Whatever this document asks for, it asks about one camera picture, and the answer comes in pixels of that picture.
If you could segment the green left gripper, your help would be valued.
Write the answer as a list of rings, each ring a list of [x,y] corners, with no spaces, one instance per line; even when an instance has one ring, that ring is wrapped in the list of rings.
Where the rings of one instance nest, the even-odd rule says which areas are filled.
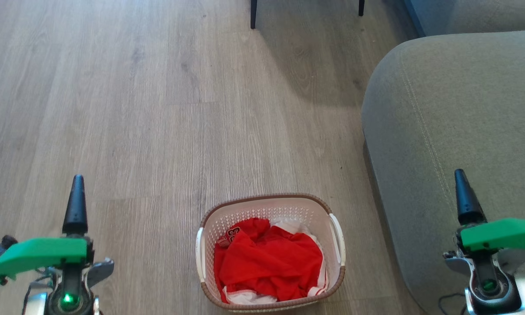
[[[65,235],[88,233],[84,178],[76,174],[72,181],[64,223]],[[40,270],[57,276],[59,287],[93,287],[114,273],[115,263],[106,258],[94,260],[93,242],[88,237],[32,238],[0,244],[0,285],[15,280],[18,274]]]

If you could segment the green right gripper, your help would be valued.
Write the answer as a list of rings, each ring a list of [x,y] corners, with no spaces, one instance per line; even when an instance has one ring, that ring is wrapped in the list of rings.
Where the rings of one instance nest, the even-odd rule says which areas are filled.
[[[503,273],[514,274],[525,263],[525,219],[505,218],[487,223],[484,211],[464,169],[456,169],[457,251],[444,253],[446,266],[466,276],[479,265],[479,257],[496,262]]]

